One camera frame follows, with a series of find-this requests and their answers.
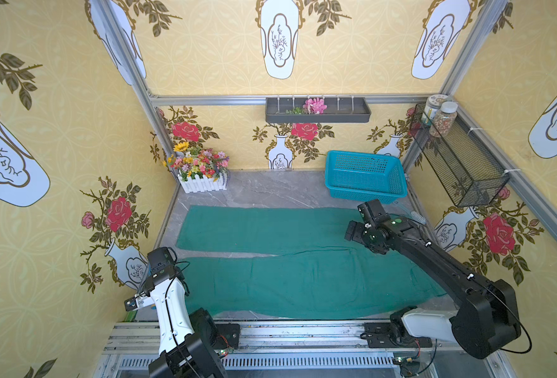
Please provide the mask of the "green long pants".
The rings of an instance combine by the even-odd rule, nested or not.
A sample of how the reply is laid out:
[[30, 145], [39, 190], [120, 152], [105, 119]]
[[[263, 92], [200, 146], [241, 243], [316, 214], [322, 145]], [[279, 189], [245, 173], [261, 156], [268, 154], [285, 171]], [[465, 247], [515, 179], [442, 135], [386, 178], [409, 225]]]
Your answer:
[[347, 241], [358, 217], [339, 208], [192, 207], [176, 242], [190, 252], [188, 308], [347, 320], [444, 295], [406, 257]]

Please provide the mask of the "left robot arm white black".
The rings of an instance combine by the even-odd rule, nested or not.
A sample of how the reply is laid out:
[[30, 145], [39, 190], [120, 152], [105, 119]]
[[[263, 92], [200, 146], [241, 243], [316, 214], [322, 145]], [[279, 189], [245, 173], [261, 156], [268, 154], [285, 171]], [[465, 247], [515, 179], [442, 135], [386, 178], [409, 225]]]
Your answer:
[[157, 309], [159, 357], [149, 364], [149, 376], [227, 377], [222, 359], [231, 345], [207, 310], [188, 313], [188, 294], [182, 270], [171, 266], [146, 277], [141, 291], [124, 302], [128, 312]]

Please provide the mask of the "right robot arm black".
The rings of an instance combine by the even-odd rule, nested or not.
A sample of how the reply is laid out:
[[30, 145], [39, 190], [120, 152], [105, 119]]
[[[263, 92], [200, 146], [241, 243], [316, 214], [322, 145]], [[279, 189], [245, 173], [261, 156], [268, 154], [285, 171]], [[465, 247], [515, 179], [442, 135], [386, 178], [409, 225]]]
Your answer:
[[472, 272], [454, 257], [406, 232], [402, 218], [382, 224], [349, 222], [345, 239], [375, 254], [395, 250], [431, 277], [458, 306], [448, 319], [448, 329], [470, 356], [484, 359], [529, 332], [520, 321], [516, 293], [504, 280], [492, 281]]

